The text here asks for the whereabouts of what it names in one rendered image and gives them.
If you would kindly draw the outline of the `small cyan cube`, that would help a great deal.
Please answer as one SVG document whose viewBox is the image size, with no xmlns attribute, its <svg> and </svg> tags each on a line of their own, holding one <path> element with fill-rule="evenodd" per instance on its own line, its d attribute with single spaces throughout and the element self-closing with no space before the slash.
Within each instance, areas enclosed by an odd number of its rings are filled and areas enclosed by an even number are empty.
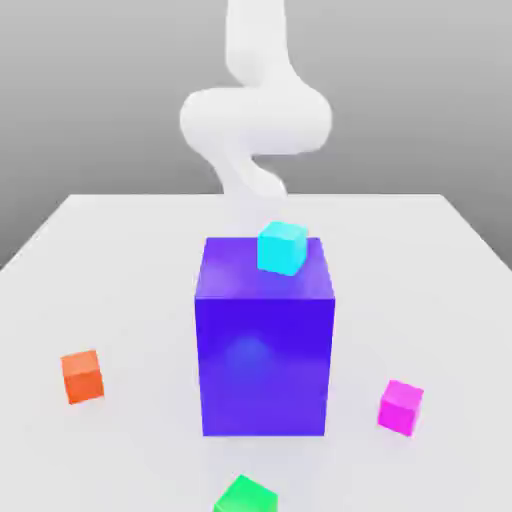
<svg viewBox="0 0 512 512">
<path fill-rule="evenodd" d="M 294 276 L 307 257 L 308 229 L 280 221 L 269 223 L 257 237 L 257 268 Z"/>
</svg>

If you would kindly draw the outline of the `small magenta cube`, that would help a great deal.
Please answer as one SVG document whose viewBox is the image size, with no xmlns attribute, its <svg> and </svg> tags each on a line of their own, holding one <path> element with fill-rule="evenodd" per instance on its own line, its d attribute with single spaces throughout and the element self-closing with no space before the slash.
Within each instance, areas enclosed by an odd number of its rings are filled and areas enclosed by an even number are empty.
<svg viewBox="0 0 512 512">
<path fill-rule="evenodd" d="M 424 390 L 390 380 L 381 397 L 377 424 L 411 437 L 419 416 Z"/>
</svg>

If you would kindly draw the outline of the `small orange cube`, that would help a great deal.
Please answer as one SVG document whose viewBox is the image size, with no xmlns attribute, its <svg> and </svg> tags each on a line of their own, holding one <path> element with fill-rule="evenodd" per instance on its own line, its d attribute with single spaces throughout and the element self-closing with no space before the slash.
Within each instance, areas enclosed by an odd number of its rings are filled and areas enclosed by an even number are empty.
<svg viewBox="0 0 512 512">
<path fill-rule="evenodd" d="M 61 367 L 70 404 L 104 396 L 103 378 L 95 350 L 62 356 Z"/>
</svg>

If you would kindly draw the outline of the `small green cube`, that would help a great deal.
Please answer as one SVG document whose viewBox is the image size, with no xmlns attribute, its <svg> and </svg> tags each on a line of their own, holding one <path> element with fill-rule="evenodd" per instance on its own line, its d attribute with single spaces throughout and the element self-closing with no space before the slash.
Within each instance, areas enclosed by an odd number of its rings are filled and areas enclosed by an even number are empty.
<svg viewBox="0 0 512 512">
<path fill-rule="evenodd" d="M 278 512 L 278 495 L 239 475 L 215 502 L 213 512 Z"/>
</svg>

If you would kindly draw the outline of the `large purple box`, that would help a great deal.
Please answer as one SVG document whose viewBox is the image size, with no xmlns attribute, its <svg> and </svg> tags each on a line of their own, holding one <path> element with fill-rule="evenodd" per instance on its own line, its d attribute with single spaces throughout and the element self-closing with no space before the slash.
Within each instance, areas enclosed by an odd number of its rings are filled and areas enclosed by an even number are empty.
<svg viewBox="0 0 512 512">
<path fill-rule="evenodd" d="M 195 292 L 206 436 L 325 432 L 335 294 L 317 238 L 294 276 L 258 269 L 253 238 L 207 238 Z"/>
</svg>

